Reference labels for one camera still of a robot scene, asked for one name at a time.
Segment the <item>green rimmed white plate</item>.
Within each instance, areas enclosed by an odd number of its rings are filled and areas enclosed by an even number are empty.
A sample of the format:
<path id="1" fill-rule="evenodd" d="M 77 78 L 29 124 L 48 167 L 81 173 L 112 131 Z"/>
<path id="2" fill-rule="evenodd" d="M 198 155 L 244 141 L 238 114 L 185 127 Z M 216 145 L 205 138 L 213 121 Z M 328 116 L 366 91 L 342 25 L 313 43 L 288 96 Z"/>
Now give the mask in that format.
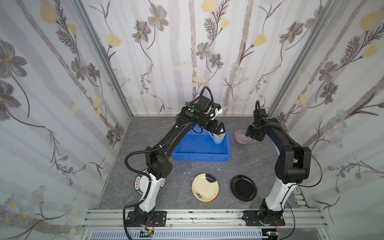
<path id="1" fill-rule="evenodd" d="M 143 174 L 138 174 L 136 176 L 135 183 L 134 183 L 134 188 L 135 188 L 135 192 L 140 197 L 144 194 L 145 186 L 146 186 L 148 181 L 149 181 L 148 178 L 144 177 Z M 157 195 L 160 195 L 164 191 L 165 185 L 166 185 L 166 179 L 163 179 Z"/>

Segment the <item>light blue mug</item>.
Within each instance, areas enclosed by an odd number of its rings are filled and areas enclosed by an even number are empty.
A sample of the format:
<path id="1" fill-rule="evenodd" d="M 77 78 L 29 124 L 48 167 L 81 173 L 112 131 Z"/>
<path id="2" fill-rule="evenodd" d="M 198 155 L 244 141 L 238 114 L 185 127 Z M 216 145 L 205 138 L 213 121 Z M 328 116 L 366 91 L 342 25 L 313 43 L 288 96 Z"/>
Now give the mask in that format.
<path id="1" fill-rule="evenodd" d="M 213 139 L 213 141 L 216 145 L 220 145 L 224 141 L 226 133 L 216 135 L 216 134 L 209 132 L 209 135 Z"/>

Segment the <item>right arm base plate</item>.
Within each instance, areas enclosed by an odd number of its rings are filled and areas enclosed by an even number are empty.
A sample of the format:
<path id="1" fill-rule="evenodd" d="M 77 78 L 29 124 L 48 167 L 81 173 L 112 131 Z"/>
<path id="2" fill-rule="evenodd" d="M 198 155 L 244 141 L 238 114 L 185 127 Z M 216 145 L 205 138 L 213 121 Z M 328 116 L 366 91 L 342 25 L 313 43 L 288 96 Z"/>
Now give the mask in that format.
<path id="1" fill-rule="evenodd" d="M 245 221 L 247 227 L 277 227 L 286 225 L 283 211 L 244 211 L 242 220 Z"/>

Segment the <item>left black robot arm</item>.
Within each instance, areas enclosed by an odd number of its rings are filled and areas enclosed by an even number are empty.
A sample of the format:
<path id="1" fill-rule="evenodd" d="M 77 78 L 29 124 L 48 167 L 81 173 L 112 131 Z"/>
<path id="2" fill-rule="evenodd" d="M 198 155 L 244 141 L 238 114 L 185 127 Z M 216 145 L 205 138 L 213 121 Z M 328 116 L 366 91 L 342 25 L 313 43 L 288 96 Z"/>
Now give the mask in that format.
<path id="1" fill-rule="evenodd" d="M 134 209 L 141 225 L 149 225 L 154 218 L 161 183 L 173 169 L 169 158 L 183 137 L 196 125 L 217 135 L 225 132 L 224 124 L 215 119 L 216 115 L 221 114 L 223 110 L 219 104 L 213 104 L 213 107 L 212 113 L 204 113 L 204 110 L 200 110 L 197 105 L 183 107 L 181 112 L 176 115 L 176 123 L 166 136 L 154 147 L 147 147 L 146 150 L 138 152 L 145 154 L 147 171 L 142 175 L 148 180 L 145 192 Z"/>

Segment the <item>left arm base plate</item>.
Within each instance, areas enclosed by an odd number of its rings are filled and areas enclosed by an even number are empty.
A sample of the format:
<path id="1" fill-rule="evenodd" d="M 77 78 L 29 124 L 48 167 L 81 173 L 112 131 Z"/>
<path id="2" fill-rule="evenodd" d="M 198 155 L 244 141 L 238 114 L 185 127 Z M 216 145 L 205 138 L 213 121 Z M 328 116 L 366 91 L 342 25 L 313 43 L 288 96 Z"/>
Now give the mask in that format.
<path id="1" fill-rule="evenodd" d="M 154 211 L 151 221 L 147 224 L 142 223 L 134 211 L 128 212 L 126 217 L 127 227 L 165 227 L 167 220 L 166 211 Z"/>

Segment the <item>blue plastic bin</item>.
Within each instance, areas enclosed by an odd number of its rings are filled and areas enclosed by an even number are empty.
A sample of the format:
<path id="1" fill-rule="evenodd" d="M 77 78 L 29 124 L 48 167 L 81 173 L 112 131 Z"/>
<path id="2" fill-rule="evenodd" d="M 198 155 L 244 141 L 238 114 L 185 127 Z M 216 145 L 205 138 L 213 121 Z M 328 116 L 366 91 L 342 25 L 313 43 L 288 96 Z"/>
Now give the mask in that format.
<path id="1" fill-rule="evenodd" d="M 207 130 L 195 126 L 183 137 L 172 156 L 177 161 L 225 162 L 231 155 L 230 146 L 228 134 L 216 145 Z"/>

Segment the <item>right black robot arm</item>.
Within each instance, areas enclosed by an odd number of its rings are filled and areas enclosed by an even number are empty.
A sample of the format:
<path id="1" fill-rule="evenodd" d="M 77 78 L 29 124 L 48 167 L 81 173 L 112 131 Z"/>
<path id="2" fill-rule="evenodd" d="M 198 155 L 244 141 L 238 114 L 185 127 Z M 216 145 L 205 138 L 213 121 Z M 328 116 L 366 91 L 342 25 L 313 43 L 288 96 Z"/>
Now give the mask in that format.
<path id="1" fill-rule="evenodd" d="M 267 115 L 265 109 L 254 110 L 254 122 L 246 135 L 259 142 L 269 136 L 279 152 L 275 164 L 276 181 L 258 213 L 261 224 L 268 226 L 282 219 L 289 195 L 309 177 L 311 150 L 296 143 L 276 118 Z"/>

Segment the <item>purple ceramic bowl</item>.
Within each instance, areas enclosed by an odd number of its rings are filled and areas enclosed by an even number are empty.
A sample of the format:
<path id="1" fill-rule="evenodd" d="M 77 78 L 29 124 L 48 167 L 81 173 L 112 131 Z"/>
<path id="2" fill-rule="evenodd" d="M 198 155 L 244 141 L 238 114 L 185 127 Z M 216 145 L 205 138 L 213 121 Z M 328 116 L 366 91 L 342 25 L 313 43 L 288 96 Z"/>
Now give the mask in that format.
<path id="1" fill-rule="evenodd" d="M 235 131 L 235 140 L 241 145 L 245 145 L 251 141 L 251 138 L 246 136 L 247 131 L 244 129 L 239 129 Z"/>

